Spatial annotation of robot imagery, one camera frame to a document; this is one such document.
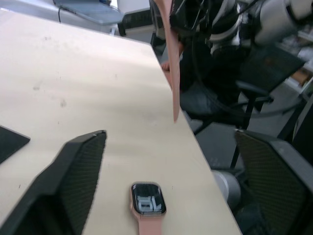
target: metal cylinder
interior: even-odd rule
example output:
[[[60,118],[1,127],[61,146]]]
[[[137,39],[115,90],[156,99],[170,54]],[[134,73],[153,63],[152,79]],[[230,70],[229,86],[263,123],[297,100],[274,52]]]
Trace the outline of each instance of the metal cylinder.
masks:
[[[230,209],[236,208],[240,203],[240,185],[232,174],[223,171],[212,171],[215,181]]]
[[[290,6],[297,20],[312,14],[312,0],[290,0]]]
[[[260,31],[255,36],[255,43],[259,46],[277,42],[297,31],[296,22],[287,12],[285,0],[267,0],[263,4],[260,26]]]

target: shelf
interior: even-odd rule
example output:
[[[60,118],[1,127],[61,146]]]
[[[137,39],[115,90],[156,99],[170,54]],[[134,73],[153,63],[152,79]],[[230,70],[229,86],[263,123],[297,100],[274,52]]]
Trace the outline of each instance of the shelf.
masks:
[[[310,65],[309,62],[307,62],[303,68],[305,68],[306,70],[309,70],[310,72],[313,72],[313,65]]]
[[[298,37],[313,42],[313,35],[305,33],[305,32],[298,32]]]
[[[308,89],[312,85],[312,83],[313,83],[313,77],[311,77],[311,79],[306,84],[304,84],[301,93],[305,92],[306,89]]]
[[[289,87],[291,87],[292,89],[294,89],[296,92],[298,92],[299,94],[301,94],[302,92],[302,87],[299,86],[299,83],[294,80],[293,78],[289,77],[287,78],[284,83],[286,85],[288,85]]]

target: pink watch strap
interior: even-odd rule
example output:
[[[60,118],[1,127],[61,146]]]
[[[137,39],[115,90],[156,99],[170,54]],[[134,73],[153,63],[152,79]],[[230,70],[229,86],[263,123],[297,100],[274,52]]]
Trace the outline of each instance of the pink watch strap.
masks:
[[[138,223],[139,235],[162,234],[162,218],[141,218]]]
[[[180,82],[180,72],[179,72],[179,41],[178,34],[171,30],[170,26],[170,13],[172,10],[172,0],[154,0],[158,6],[161,13],[165,40],[168,50],[168,57],[170,62],[170,76],[167,79],[170,83],[173,92],[173,114],[174,122],[177,121],[179,115],[179,82]]]

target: watch screen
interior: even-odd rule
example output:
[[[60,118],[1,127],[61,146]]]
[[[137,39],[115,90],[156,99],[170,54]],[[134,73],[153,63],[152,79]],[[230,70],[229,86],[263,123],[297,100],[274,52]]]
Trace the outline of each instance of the watch screen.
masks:
[[[163,214],[166,206],[161,188],[154,184],[134,184],[132,186],[133,204],[139,214]]]

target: scratch mark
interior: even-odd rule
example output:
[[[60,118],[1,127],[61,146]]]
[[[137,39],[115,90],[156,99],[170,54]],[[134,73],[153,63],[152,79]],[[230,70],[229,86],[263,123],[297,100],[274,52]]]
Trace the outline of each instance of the scratch mark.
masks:
[[[67,103],[66,103],[65,99],[62,99],[61,103],[60,103],[61,108],[66,107],[66,105],[67,105]]]
[[[35,84],[34,87],[33,87],[33,90],[34,91],[39,91],[41,84],[42,84],[42,81],[40,81],[39,83]]]

